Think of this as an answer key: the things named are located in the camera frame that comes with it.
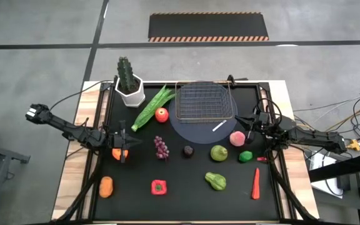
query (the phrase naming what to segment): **metal grill rack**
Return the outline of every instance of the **metal grill rack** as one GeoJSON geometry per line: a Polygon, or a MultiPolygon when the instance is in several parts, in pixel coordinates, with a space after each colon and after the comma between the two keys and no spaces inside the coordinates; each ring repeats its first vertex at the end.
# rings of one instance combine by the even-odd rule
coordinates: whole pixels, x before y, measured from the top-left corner
{"type": "Polygon", "coordinates": [[[234,116],[229,83],[177,82],[176,117],[182,123],[217,123],[234,116]]]}

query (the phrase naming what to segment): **purple grapes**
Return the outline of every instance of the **purple grapes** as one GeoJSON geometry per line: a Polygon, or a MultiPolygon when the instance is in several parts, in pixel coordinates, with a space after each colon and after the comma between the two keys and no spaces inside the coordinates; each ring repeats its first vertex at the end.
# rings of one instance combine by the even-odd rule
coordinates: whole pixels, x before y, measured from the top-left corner
{"type": "Polygon", "coordinates": [[[158,159],[166,159],[169,157],[169,150],[162,138],[156,136],[154,139],[155,148],[157,150],[156,157],[158,159]]]}

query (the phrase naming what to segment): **red bell pepper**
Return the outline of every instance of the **red bell pepper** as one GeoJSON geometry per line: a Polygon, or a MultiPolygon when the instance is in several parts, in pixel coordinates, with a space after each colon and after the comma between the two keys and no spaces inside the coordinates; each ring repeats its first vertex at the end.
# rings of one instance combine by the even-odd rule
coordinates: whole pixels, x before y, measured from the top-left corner
{"type": "Polygon", "coordinates": [[[166,181],[153,180],[151,184],[151,193],[153,195],[163,195],[168,191],[166,181]]]}

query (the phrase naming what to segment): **apple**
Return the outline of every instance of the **apple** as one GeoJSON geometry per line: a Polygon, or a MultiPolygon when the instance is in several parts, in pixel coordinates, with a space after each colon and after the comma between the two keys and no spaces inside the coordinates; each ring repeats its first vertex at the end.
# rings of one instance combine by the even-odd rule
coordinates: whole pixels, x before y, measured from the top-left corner
{"type": "Polygon", "coordinates": [[[165,108],[159,108],[155,111],[155,118],[160,123],[165,123],[169,119],[168,110],[165,108]]]}

